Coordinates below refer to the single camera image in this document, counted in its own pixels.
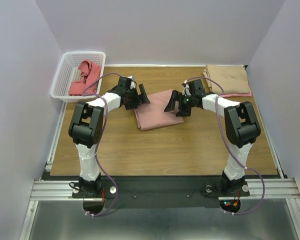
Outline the pink printed t shirt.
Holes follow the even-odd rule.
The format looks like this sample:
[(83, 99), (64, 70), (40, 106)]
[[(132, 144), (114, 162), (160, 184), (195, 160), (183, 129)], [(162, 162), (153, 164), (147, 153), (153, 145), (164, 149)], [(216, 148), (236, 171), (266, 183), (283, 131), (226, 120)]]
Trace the pink printed t shirt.
[(150, 94), (149, 104), (144, 103), (134, 110), (137, 127), (141, 131), (152, 130), (177, 124), (183, 124), (182, 117), (177, 117), (177, 111), (164, 112), (172, 95), (172, 89)]

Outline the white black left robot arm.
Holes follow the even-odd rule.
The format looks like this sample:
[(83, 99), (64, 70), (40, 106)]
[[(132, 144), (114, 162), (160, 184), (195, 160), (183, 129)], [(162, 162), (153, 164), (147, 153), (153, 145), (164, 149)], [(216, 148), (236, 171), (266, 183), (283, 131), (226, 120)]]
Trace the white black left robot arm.
[(126, 110), (134, 110), (149, 103), (143, 84), (137, 85), (132, 76), (120, 76), (118, 84), (105, 94), (95, 100), (76, 104), (68, 129), (80, 164), (78, 184), (70, 184), (75, 194), (83, 193), (92, 198), (101, 194), (101, 168), (96, 156), (109, 112), (122, 106)]

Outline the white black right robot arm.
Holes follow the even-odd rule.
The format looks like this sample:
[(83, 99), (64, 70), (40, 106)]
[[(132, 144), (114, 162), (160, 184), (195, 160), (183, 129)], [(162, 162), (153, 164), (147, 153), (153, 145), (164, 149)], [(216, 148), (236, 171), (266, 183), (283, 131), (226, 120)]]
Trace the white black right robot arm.
[(164, 111), (173, 111), (176, 103), (177, 117), (189, 117), (194, 107), (216, 113), (221, 138), (228, 151), (219, 189), (225, 195), (232, 195), (245, 184), (248, 155), (261, 134), (253, 104), (232, 101), (215, 93), (184, 95), (173, 90)]

